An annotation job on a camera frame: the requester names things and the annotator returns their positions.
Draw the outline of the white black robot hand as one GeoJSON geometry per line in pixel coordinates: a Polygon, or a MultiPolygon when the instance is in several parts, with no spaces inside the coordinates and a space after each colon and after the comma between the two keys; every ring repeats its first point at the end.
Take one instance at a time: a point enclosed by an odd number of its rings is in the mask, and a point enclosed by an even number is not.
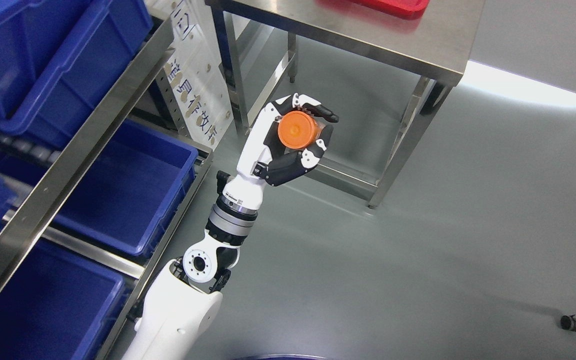
{"type": "Polygon", "coordinates": [[[238,159],[236,171],[221,190],[227,206],[258,210],[266,186],[278,187],[314,170],[330,146],[339,117],[320,101],[294,93],[268,102],[259,112],[238,159]],[[315,123],[318,135],[303,146],[290,149],[279,135],[281,121],[292,112],[321,118],[315,123]]]}

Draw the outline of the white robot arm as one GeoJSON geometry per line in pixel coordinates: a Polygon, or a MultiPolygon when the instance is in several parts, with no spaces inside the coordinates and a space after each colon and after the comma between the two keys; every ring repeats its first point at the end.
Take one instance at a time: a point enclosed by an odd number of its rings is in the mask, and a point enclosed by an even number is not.
{"type": "Polygon", "coordinates": [[[183,360],[217,316],[263,196],[222,191],[203,238],[158,272],[142,301],[124,360],[183,360]]]}

